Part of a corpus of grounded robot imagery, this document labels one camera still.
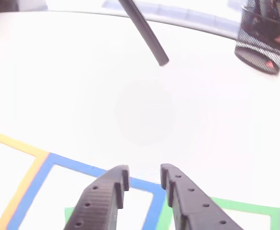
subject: black rod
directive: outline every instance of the black rod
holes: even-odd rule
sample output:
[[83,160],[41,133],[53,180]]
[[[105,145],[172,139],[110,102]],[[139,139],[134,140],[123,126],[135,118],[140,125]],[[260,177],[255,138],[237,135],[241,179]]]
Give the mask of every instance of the black rod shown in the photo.
[[149,49],[155,56],[155,59],[159,63],[159,66],[167,64],[169,62],[167,54],[134,0],[119,0],[119,2],[140,32]]

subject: black mesh container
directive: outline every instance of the black mesh container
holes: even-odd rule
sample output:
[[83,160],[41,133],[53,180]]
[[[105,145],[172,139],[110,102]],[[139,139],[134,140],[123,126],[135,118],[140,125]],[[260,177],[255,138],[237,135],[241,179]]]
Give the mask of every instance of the black mesh container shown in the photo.
[[279,5],[269,0],[249,0],[243,7],[235,55],[264,73],[280,71]]

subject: blue square outline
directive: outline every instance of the blue square outline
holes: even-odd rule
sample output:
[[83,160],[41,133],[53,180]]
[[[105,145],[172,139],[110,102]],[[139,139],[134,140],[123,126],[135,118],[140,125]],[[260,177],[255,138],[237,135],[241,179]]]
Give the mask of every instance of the blue square outline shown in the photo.
[[[52,170],[54,165],[59,165],[80,173],[84,173],[93,177],[99,177],[106,172],[106,170],[93,167],[88,164],[81,163],[54,153],[50,153],[45,162],[41,166],[40,170],[34,177],[26,193],[22,197],[20,203],[17,206],[12,218],[10,219],[7,230],[19,229],[23,219],[26,216],[31,204],[34,201],[35,196],[39,192],[43,182],[46,180],[48,174]],[[163,204],[166,198],[166,191],[161,188],[161,185],[152,182],[136,179],[130,177],[130,187],[147,191],[153,194],[153,199],[147,212],[145,222],[142,230],[156,229],[159,216],[162,212]]]

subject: hole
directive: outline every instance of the hole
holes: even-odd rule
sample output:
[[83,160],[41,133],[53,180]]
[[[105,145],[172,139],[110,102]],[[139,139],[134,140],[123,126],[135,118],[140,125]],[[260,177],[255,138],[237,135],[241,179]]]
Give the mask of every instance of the hole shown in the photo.
[[77,223],[75,224],[76,227],[79,227],[79,226],[81,226],[81,225],[82,225],[81,222],[77,222]]

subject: green tape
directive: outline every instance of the green tape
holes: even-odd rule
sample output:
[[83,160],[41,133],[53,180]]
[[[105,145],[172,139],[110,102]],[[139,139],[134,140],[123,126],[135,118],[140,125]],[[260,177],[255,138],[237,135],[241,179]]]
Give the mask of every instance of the green tape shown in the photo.
[[71,217],[72,213],[74,211],[73,207],[66,207],[64,209],[64,216],[65,216],[65,223],[68,222],[69,218]]
[[221,208],[270,216],[270,230],[280,229],[280,208],[252,205],[215,197],[211,199]]
[[169,230],[172,222],[173,210],[168,206],[168,201],[165,197],[163,209],[161,211],[156,230]]

